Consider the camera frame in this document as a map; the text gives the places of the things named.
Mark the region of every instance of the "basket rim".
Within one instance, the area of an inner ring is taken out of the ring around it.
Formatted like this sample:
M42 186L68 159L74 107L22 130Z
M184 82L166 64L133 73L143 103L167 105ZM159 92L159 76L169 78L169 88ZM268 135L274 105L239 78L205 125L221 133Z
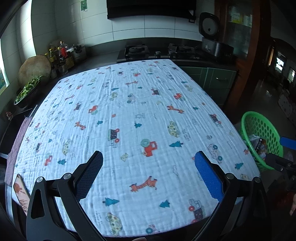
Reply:
M250 140L249 140L249 137L247 135L247 131L246 131L246 128L245 128L245 119L246 117L249 115L249 114L256 114L258 116L260 116L262 119L264 119L264 121L266 121L268 123L268 125L271 125L276 134L279 136L279 133L277 131L277 129L274 127L274 125L269 121L269 119L267 119L264 115L258 113L258 112L255 112L255 111L248 111L246 112L243 116L242 116L242 121L241 121L241 130L242 130L242 133L243 133L243 136L245 138L245 141L247 142L247 145L249 147L249 149L251 150L252 154L256 157L257 161L265 168L269 169L269 170L274 170L274 168L270 167L269 165L267 165L265 163L265 161L262 160L262 158L257 154L257 152L255 151L254 147L252 146Z

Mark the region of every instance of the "bowl of vegetables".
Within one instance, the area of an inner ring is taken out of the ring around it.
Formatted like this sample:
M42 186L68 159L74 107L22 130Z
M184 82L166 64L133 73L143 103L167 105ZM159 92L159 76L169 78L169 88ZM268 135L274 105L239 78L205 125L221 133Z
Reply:
M31 104L32 100L38 93L40 79L42 76L34 76L32 80L30 80L23 90L18 94L15 99L14 105L19 108L26 108L29 104Z

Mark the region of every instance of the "cartoon print fabric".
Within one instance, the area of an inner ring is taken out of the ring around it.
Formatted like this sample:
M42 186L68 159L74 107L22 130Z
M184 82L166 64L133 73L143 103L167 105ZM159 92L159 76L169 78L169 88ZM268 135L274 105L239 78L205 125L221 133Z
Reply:
M72 173L96 150L104 164L80 204L108 237L143 237L210 216L217 200L194 165L199 150L225 173L259 175L227 117L171 60L115 64L59 81L26 131L14 179L20 173L31 192L37 177Z

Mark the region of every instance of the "purple towel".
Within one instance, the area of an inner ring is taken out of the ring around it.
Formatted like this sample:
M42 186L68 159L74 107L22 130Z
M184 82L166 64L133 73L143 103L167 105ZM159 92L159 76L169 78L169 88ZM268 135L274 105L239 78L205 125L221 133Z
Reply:
M15 162L17 160L17 154L18 154L18 151L20 150L20 145L22 143L26 130L32 119L33 117L26 117L25 120L23 121L20 127L20 130L17 134L17 137L15 138L15 142L13 143L11 152L8 154L8 157L7 157L5 183L10 187L12 186L12 178L13 178L13 172L15 170Z

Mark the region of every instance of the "cabinet handle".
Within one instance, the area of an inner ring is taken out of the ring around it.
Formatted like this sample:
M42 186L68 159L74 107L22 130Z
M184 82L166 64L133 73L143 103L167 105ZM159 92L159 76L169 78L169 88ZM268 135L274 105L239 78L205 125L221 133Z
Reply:
M228 81L228 79L219 79L219 78L216 78L218 81Z

